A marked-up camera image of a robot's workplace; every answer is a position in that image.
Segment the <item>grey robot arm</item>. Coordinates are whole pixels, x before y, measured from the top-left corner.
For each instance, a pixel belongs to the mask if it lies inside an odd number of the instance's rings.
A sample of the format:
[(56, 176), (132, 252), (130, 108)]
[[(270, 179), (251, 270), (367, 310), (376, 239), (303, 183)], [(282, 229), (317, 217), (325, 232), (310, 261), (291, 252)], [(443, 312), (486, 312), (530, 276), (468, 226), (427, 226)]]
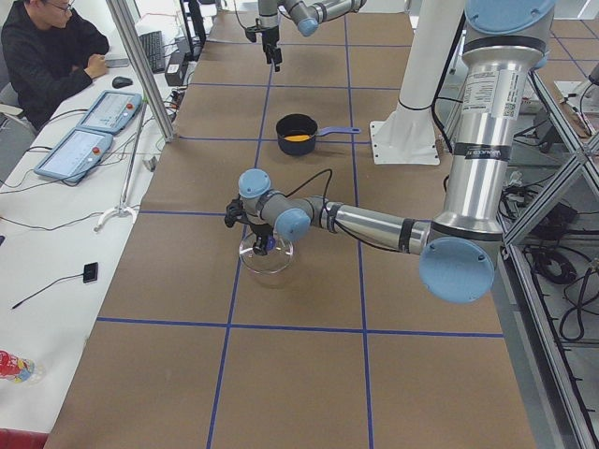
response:
[(365, 1), (316, 1), (306, 4), (304, 1), (276, 1), (260, 0), (256, 24), (246, 29), (246, 37), (256, 42), (256, 36), (261, 35), (262, 49), (267, 63), (275, 72), (280, 71), (283, 62), (281, 49), (278, 47), (280, 40), (280, 8), (282, 7), (298, 31), (304, 37), (311, 36), (324, 22), (330, 22), (350, 12), (357, 13), (364, 6)]
[(352, 207), (325, 196), (294, 198), (268, 174), (245, 171), (226, 209), (227, 225), (255, 234), (254, 250), (294, 242), (311, 227), (344, 233), (374, 248), (419, 256), (419, 276), (435, 296), (468, 303), (492, 287), (502, 240), (496, 214), (526, 78), (545, 62), (551, 1), (426, 1), (396, 109), (371, 125), (378, 164), (435, 164), (431, 117), (453, 47), (467, 66), (459, 129), (442, 211), (430, 221)]

